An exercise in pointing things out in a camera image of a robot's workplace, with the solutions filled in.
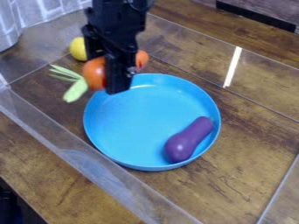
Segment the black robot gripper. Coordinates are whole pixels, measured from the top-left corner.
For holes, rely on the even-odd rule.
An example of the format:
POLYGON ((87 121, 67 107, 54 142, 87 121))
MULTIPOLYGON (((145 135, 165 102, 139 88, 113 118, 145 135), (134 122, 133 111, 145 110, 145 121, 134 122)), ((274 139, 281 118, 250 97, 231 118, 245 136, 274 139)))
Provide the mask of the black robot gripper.
POLYGON ((150 0, 93 0, 82 27, 89 60, 106 53, 106 91, 110 95, 131 88, 137 74, 137 35, 146 30, 150 0))

